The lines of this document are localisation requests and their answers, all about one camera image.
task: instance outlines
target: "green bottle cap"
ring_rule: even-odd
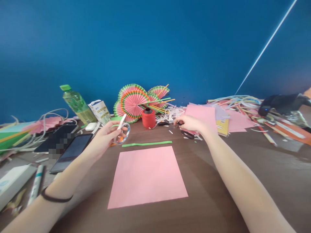
[[[68,90],[71,90],[71,87],[68,85],[68,84],[66,84],[66,85],[61,85],[61,86],[59,86],[63,91],[68,91]]]

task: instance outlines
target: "phone screen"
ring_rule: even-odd
[[[62,149],[62,151],[56,152],[55,154],[62,154],[63,150],[67,148],[70,142],[75,137],[72,133],[77,130],[77,125],[63,125],[54,133],[49,134],[48,138],[39,145],[34,152],[35,153],[46,153],[50,150]]]
[[[65,168],[84,151],[88,143],[91,141],[92,136],[93,134],[76,136],[59,160],[57,160],[51,168],[50,173],[62,172],[65,170]]]

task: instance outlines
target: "red thread spool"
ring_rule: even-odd
[[[156,113],[150,108],[146,108],[142,112],[143,126],[145,128],[153,128],[156,124]]]

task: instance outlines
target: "forearm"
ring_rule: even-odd
[[[265,187],[234,151],[208,127],[201,133],[250,232],[294,232]]]
[[[93,161],[85,161],[78,157],[46,189],[45,193],[55,198],[70,198],[93,163]],[[49,232],[66,205],[67,203],[47,201],[39,195],[3,232]]]

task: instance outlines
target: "wooden table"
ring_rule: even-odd
[[[248,232],[205,142],[184,139],[178,129],[170,129],[173,134],[168,130],[159,126],[145,130],[141,120],[132,124],[126,144],[167,140],[173,143],[110,147],[79,185],[66,212],[71,211],[51,232]],[[276,148],[261,133],[250,129],[247,133],[233,133],[224,140],[257,175],[293,228],[308,232],[311,229],[311,147],[283,142],[293,143],[291,148],[301,148],[298,153]],[[173,147],[189,197],[107,210],[119,153],[164,146]],[[33,160],[30,153],[14,160],[24,160],[26,156]],[[0,215],[0,230],[10,221],[8,215]]]

